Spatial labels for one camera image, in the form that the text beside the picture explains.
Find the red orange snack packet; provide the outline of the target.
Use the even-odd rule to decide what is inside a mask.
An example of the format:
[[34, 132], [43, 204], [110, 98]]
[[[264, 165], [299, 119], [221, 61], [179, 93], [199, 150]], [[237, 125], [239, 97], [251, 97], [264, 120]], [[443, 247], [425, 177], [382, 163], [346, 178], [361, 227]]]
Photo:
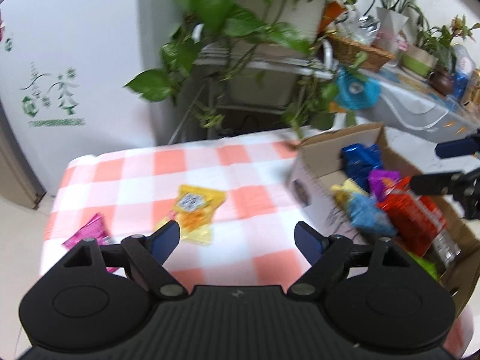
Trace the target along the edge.
[[447, 229], [447, 220], [430, 197], [414, 194], [410, 180], [405, 177], [391, 184], [377, 207], [388, 215], [403, 247], [423, 257], [436, 236]]

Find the light blue snack packet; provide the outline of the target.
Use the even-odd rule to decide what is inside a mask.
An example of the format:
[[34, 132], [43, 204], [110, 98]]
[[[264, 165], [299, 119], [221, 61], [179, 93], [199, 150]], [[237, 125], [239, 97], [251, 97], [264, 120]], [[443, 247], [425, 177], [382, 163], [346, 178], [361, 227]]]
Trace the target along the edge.
[[346, 204], [346, 213], [352, 226], [363, 234], [386, 237], [397, 234], [388, 215], [369, 196], [352, 193]]

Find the purple snack packet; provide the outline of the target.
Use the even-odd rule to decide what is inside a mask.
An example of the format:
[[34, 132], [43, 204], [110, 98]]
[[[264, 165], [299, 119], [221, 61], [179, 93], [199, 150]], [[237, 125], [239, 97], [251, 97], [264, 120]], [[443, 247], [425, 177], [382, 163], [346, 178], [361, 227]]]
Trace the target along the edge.
[[378, 203], [386, 198], [386, 192], [401, 180], [401, 174], [397, 171], [373, 169], [368, 175], [370, 192]]

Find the green snack packet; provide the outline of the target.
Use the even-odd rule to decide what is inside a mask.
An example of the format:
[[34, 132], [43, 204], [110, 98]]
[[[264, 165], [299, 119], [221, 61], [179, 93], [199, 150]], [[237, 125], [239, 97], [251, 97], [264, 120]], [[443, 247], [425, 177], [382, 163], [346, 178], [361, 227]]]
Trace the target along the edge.
[[420, 266], [424, 271], [426, 271], [435, 281], [439, 280], [438, 272], [436, 266], [433, 262], [430, 262], [424, 258], [418, 257], [414, 253], [408, 252], [408, 255]]

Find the blue foil snack packet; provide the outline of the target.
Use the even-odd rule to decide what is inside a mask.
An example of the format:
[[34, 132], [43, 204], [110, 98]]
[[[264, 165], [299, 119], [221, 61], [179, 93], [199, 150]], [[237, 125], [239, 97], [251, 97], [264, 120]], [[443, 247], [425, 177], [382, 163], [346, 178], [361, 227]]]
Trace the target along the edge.
[[355, 143], [345, 146], [340, 150], [340, 160], [344, 173], [368, 194], [370, 172], [384, 169], [382, 152], [377, 144], [366, 146]]

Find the magenta snack packet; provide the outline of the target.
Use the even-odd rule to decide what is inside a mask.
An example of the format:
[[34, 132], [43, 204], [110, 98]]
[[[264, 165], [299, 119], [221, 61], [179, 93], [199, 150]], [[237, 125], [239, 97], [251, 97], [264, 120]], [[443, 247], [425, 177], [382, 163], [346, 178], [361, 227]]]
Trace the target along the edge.
[[[95, 214], [85, 225], [68, 238], [63, 243], [63, 246], [68, 250], [72, 250], [84, 239], [95, 239], [99, 246], [115, 244], [115, 240], [108, 231], [104, 217], [101, 213]], [[89, 267], [91, 265], [92, 258], [89, 249], [81, 248], [80, 251], [72, 255], [72, 257], [66, 261], [64, 267]]]

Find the yellow waffle snack packet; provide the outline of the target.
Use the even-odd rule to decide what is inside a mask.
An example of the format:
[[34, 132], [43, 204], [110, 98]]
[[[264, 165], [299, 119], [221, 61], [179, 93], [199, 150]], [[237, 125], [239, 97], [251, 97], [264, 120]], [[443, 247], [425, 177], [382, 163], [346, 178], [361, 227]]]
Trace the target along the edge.
[[180, 240], [198, 245], [212, 243], [212, 221], [217, 209], [226, 200], [226, 192], [217, 189], [181, 184], [172, 208], [157, 227], [176, 221], [180, 228]]

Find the grey white table cover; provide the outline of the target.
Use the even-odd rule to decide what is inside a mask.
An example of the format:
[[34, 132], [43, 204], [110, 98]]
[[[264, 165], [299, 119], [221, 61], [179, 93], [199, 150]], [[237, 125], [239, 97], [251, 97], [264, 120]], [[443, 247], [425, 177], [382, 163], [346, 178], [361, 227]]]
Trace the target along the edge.
[[458, 103], [400, 69], [360, 72], [379, 81], [381, 94], [375, 106], [354, 111], [359, 118], [436, 143], [461, 139], [479, 127], [479, 121]]

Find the cardboard box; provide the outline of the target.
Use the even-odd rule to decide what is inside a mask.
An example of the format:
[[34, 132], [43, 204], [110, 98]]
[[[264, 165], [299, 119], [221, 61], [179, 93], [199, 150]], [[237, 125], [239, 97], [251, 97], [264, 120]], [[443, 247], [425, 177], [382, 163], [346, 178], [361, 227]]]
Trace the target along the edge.
[[[352, 227], [336, 201], [337, 189], [348, 178], [342, 170], [341, 150], [357, 143], [377, 145], [385, 169], [402, 176], [448, 172], [453, 167], [473, 170], [479, 166], [474, 157], [442, 161], [434, 154], [433, 142], [380, 123], [360, 124], [304, 139], [289, 174], [289, 191], [318, 233], [340, 234], [361, 245], [366, 244], [366, 239]], [[447, 220], [450, 237], [460, 248], [460, 255], [441, 282], [451, 291], [456, 308], [463, 310], [479, 280], [479, 222], [464, 219], [460, 205], [450, 197], [434, 197], [433, 201]]]

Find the green white flower pot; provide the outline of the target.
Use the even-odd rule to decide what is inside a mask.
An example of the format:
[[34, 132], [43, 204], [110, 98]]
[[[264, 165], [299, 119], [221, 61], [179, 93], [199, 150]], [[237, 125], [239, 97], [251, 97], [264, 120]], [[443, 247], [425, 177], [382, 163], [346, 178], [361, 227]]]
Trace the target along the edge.
[[404, 72], [419, 80], [426, 80], [436, 67], [438, 58], [409, 44], [406, 51], [403, 52], [400, 62]]

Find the white vase with plant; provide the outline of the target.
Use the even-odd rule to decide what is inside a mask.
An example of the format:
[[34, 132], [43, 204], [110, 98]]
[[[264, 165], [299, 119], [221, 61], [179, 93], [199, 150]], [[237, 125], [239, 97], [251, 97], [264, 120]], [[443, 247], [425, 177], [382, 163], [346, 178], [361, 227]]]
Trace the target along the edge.
[[376, 47], [396, 55], [400, 50], [399, 35], [409, 20], [406, 10], [417, 10], [416, 4], [413, 0], [373, 0], [367, 13], [373, 9], [377, 1], [380, 4], [377, 7], [380, 28], [374, 44]]

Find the wicker basket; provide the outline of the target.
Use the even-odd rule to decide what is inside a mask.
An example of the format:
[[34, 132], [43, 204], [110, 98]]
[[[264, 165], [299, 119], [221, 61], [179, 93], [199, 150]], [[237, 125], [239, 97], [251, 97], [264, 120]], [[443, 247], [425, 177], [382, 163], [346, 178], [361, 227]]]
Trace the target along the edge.
[[327, 39], [333, 48], [334, 57], [343, 64], [354, 63], [356, 56], [362, 53], [366, 56], [366, 60], [360, 66], [371, 72], [379, 72], [384, 65], [395, 59], [393, 54], [384, 49], [366, 46], [335, 33], [329, 34]]

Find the white metal plant stand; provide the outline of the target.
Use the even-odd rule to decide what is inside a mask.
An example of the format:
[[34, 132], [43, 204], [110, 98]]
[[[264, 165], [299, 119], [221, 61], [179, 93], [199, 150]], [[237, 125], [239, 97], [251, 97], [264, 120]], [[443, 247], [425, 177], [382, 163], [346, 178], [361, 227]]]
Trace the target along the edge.
[[334, 79], [339, 67], [330, 41], [316, 45], [319, 57], [266, 45], [203, 46], [179, 93], [178, 121], [168, 144], [213, 139], [226, 128], [215, 123], [219, 113], [226, 118], [235, 112], [280, 116], [290, 103], [301, 104], [307, 94], [301, 80], [323, 84]]

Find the white refrigerator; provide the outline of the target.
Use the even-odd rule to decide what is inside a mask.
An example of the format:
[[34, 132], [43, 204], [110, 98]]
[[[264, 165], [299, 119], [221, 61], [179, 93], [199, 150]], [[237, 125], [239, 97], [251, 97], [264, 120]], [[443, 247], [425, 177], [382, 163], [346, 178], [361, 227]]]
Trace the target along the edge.
[[1, 109], [48, 194], [75, 158], [169, 141], [179, 108], [127, 84], [179, 21], [174, 0], [1, 0]]

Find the green pothos plant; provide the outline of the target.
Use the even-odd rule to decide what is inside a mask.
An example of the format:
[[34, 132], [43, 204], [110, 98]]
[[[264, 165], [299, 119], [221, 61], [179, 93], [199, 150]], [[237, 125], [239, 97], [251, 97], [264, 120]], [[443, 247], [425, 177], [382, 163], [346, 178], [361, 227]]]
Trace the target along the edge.
[[[304, 57], [313, 56], [317, 43], [323, 40], [320, 24], [315, 41], [308, 41], [287, 23], [266, 23], [237, 0], [182, 0], [185, 6], [183, 24], [160, 50], [161, 67], [146, 70], [126, 84], [126, 88], [148, 102], [176, 100], [186, 79], [190, 77], [199, 51], [207, 44], [219, 42], [232, 48], [240, 43], [257, 48], [262, 45], [291, 50]], [[327, 0], [341, 6], [356, 0]]]

